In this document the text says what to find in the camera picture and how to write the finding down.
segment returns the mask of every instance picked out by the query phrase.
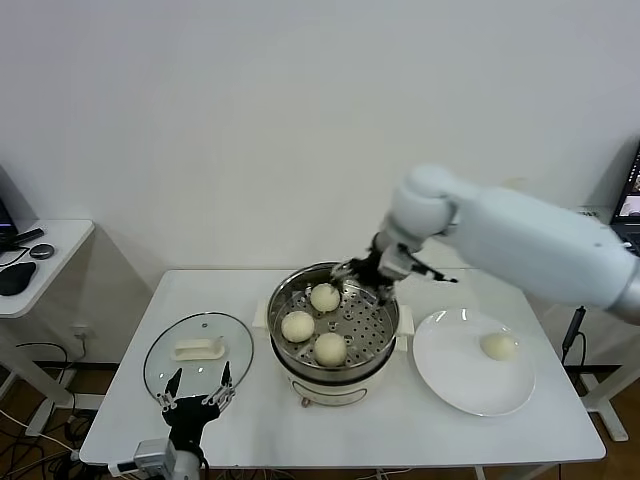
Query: desk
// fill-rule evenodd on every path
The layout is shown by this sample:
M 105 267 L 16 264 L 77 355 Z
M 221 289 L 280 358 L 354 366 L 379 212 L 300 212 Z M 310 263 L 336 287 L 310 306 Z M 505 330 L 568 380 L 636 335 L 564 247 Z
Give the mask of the desk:
M 440 400 L 421 380 L 410 354 L 394 353 L 382 384 L 358 404 L 300 407 L 266 333 L 252 330 L 253 364 L 220 419 L 205 427 L 201 446 L 213 468 L 523 467 L 533 478 L 558 462 L 602 458 L 605 449 L 522 293 L 474 270 L 446 270 L 459 284 L 448 298 L 434 284 L 410 278 L 398 288 L 416 323 L 442 307 L 477 306 L 527 343 L 537 369 L 530 402 L 505 417 L 468 415 Z M 154 340 L 179 319 L 221 311 L 251 325 L 257 302 L 286 271 L 167 272 L 136 331 L 85 440 L 90 464 L 130 460 L 144 439 L 166 436 L 160 407 L 147 393 L 142 368 Z
M 5 319 L 5 322 L 29 313 L 47 290 L 47 287 L 51 285 L 51 282 L 93 231 L 93 223 L 90 220 L 38 220 L 33 222 L 32 225 L 25 226 L 23 230 L 26 231 L 33 228 L 42 228 L 45 231 L 45 235 L 24 244 L 24 246 L 30 247 L 39 243 L 50 243 L 55 247 L 56 253 L 46 260 L 33 260 L 28 254 L 20 260 L 20 262 L 34 261 L 37 265 L 37 270 L 31 279 L 31 283 L 22 293 L 11 297 L 0 297 L 0 319 Z M 3 255 L 0 262 L 7 263 L 12 258 L 15 258 L 15 254 L 10 252 Z M 64 387 L 73 378 L 73 372 L 68 372 L 61 379 L 61 383 L 58 383 L 33 363 L 19 348 L 15 348 L 14 342 L 5 335 L 0 335 L 0 363 L 11 371 L 11 375 L 0 388 L 0 397 L 18 376 L 29 382 L 48 398 L 48 401 L 43 402 L 38 412 L 34 415 L 27 434 L 36 434 L 39 428 L 44 425 L 51 411 L 52 403 L 62 406 L 72 402 L 71 394 Z M 93 398 L 90 400 L 92 405 L 95 405 L 94 400 Z M 90 406 L 83 404 L 83 407 L 89 408 Z

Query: glass lid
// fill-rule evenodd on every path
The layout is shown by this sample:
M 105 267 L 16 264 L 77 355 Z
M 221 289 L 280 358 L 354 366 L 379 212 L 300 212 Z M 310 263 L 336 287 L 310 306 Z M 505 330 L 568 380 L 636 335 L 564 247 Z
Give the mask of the glass lid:
M 225 313 L 198 313 L 166 329 L 144 361 L 144 383 L 153 398 L 182 368 L 178 397 L 208 395 L 220 386 L 226 362 L 237 387 L 253 360 L 249 329 Z

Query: pot handle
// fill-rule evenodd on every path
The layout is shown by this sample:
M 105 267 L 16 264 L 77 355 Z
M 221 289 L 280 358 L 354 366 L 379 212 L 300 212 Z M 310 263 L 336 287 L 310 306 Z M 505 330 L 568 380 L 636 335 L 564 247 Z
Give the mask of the pot handle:
M 253 316 L 253 324 L 251 326 L 253 328 L 267 329 L 267 301 L 264 298 L 258 300 L 258 306 Z
M 398 330 L 396 331 L 396 350 L 406 352 L 408 349 L 408 338 L 416 333 L 413 326 L 413 315 L 411 309 L 407 305 L 398 307 Z

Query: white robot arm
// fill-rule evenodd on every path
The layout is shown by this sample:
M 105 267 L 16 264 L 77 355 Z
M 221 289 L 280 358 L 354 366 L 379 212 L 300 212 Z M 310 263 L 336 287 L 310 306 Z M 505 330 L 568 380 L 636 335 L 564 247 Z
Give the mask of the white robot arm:
M 541 298 L 592 305 L 640 324 L 640 261 L 609 227 L 515 191 L 474 186 L 435 166 L 409 173 L 369 257 L 343 264 L 336 275 L 350 272 L 388 295 L 411 272 L 434 272 L 412 255 L 431 236 L 470 265 Z

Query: steamed bun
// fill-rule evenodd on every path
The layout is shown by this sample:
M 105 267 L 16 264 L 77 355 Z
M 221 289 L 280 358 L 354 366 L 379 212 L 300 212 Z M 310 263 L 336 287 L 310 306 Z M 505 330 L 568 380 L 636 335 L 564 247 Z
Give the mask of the steamed bun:
M 280 330 L 282 336 L 293 343 L 305 342 L 311 338 L 316 324 L 307 312 L 297 311 L 287 314 L 282 319 Z
M 320 365 L 338 367 L 347 359 L 347 342 L 337 333 L 323 333 L 313 346 L 313 356 Z
M 319 312 L 332 312 L 340 305 L 340 292 L 329 283 L 321 283 L 311 290 L 311 305 Z
M 506 361 L 516 356 L 518 343 L 506 333 L 491 333 L 480 339 L 480 347 L 494 360 Z

